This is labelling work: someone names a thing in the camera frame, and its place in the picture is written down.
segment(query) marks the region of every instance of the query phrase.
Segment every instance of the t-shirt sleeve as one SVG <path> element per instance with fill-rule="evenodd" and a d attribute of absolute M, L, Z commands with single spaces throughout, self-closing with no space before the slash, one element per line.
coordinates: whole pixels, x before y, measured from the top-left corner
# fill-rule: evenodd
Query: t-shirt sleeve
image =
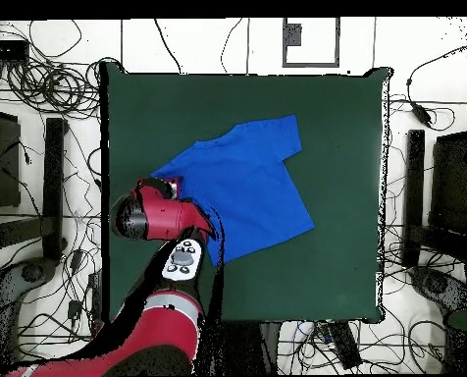
<path fill-rule="evenodd" d="M 285 160 L 301 150 L 296 116 L 291 115 L 255 123 L 259 124 L 264 144 L 275 153 L 279 160 Z"/>

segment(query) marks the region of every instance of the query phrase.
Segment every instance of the black metal leg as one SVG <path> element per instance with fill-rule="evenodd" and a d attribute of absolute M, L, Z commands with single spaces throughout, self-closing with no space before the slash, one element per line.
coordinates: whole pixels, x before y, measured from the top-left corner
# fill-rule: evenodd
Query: black metal leg
<path fill-rule="evenodd" d="M 53 233 L 42 240 L 43 256 L 60 260 L 63 252 L 63 152 L 68 124 L 62 118 L 47 119 L 43 172 L 43 215 L 52 218 Z"/>
<path fill-rule="evenodd" d="M 443 254 L 467 262 L 467 236 L 436 227 L 407 226 L 406 234 L 412 244 L 424 245 Z"/>
<path fill-rule="evenodd" d="M 52 217 L 43 218 L 42 224 L 40 224 L 39 218 L 1 223 L 0 249 L 19 242 L 38 239 L 41 236 L 50 236 L 54 232 L 54 219 Z"/>
<path fill-rule="evenodd" d="M 424 209 L 424 153 L 425 132 L 409 131 L 406 152 L 406 182 L 404 185 L 404 225 L 422 226 Z M 418 265 L 420 243 L 411 239 L 408 228 L 403 232 L 401 265 Z"/>

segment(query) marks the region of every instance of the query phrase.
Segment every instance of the blue t-shirt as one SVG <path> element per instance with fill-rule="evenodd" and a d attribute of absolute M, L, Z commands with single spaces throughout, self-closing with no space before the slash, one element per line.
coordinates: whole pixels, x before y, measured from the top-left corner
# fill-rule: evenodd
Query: blue t-shirt
<path fill-rule="evenodd" d="M 191 198 L 220 234 L 224 262 L 285 242 L 314 228 L 284 160 L 301 150 L 295 116 L 236 125 L 226 135 L 196 141 L 150 176 L 182 177 L 180 198 Z M 220 239 L 208 251 L 219 263 Z"/>

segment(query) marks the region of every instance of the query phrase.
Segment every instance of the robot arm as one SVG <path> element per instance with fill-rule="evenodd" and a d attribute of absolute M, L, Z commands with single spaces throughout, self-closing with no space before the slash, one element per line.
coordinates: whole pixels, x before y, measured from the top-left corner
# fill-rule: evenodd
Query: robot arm
<path fill-rule="evenodd" d="M 144 270 L 137 294 L 130 296 L 146 293 L 142 312 L 122 345 L 94 358 L 22 367 L 8 377 L 192 373 L 203 319 L 197 278 L 212 228 L 198 207 L 173 199 L 176 195 L 160 180 L 139 181 L 112 210 L 110 225 L 116 235 L 167 241 Z M 115 325 L 125 308 L 115 318 Z"/>
<path fill-rule="evenodd" d="M 155 279 L 158 255 L 168 254 Z M 142 287 L 153 286 L 134 329 L 121 346 L 89 359 L 65 359 L 22 367 L 8 377 L 100 377 L 118 375 L 186 375 L 192 372 L 203 316 L 196 283 L 203 246 L 194 239 L 167 242 L 143 272 Z M 119 316 L 114 320 L 116 325 Z"/>

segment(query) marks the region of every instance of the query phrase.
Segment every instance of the green tabletop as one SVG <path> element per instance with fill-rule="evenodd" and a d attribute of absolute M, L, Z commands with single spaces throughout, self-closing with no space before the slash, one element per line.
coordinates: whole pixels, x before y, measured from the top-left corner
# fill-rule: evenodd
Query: green tabletop
<path fill-rule="evenodd" d="M 110 204 L 196 140 L 250 120 L 297 117 L 303 150 L 285 164 L 316 228 L 229 262 L 224 320 L 377 319 L 389 69 L 365 77 L 181 76 L 123 74 L 110 64 L 108 75 Z M 111 317 L 160 245 L 110 236 Z M 207 258 L 199 288 L 206 307 L 213 277 Z"/>

